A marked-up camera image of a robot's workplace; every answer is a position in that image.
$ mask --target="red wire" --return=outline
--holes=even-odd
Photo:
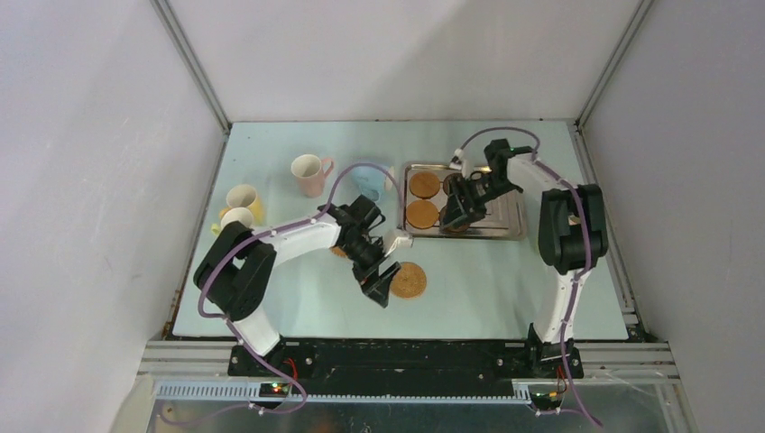
[[[295,365],[295,362],[292,361],[292,358],[287,358],[284,360],[285,364],[289,364],[292,366],[292,379],[298,380],[298,367]]]
[[[563,391],[558,391],[558,393],[562,394],[568,391],[568,382],[566,382],[566,375],[563,373],[563,369],[560,368],[560,365],[558,366],[558,369],[556,370],[556,376],[558,377],[558,383],[556,384],[556,388],[560,390],[561,379],[563,379],[563,385],[565,386],[565,388],[563,388]]]

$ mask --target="blue mug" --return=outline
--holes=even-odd
[[[384,170],[387,169],[392,177],[396,176],[392,166],[386,166],[379,162],[368,160],[360,160],[357,162],[372,163]],[[382,171],[373,169],[372,167],[356,167],[351,170],[350,175],[351,180],[359,188],[359,192],[375,203],[378,203],[383,198],[385,191],[390,191],[393,187],[393,182],[391,182]]]

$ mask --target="mug handle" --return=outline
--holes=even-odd
[[[324,171],[324,179],[329,177],[329,173],[332,172],[332,170],[335,168],[335,160],[332,158],[324,158],[321,160],[321,167],[324,168],[324,164],[329,162],[329,168]]]

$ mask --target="cookie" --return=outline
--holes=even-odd
[[[427,200],[417,200],[406,208],[407,222],[420,230],[431,228],[438,221],[438,208]]]
[[[415,263],[404,262],[393,276],[391,293],[404,299],[417,298],[425,291],[427,285],[425,271]]]
[[[409,191],[419,198],[431,198],[441,189],[441,181],[430,171],[421,171],[409,180]]]
[[[452,173],[444,178],[444,192],[449,195],[449,180],[452,178],[459,178],[461,177],[461,173]]]
[[[446,206],[442,207],[441,211],[438,212],[438,222],[439,223],[444,220],[444,214],[446,214],[446,212],[447,212],[447,207]],[[459,227],[444,228],[443,230],[445,232],[447,232],[447,233],[462,233],[465,230],[467,230],[468,228],[470,228],[470,225],[469,224],[464,224],[464,225],[461,225]]]
[[[329,248],[329,251],[331,251],[332,254],[336,255],[337,257],[342,257],[344,259],[348,258],[346,252],[343,251],[339,246],[333,246],[332,248]]]

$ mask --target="yellow mug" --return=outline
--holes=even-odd
[[[246,207],[253,214],[255,224],[265,226],[265,208],[261,195],[258,194],[258,190],[254,186],[242,184],[231,188],[226,194],[226,204],[228,207],[220,211],[219,219],[223,219],[223,215],[235,207]]]

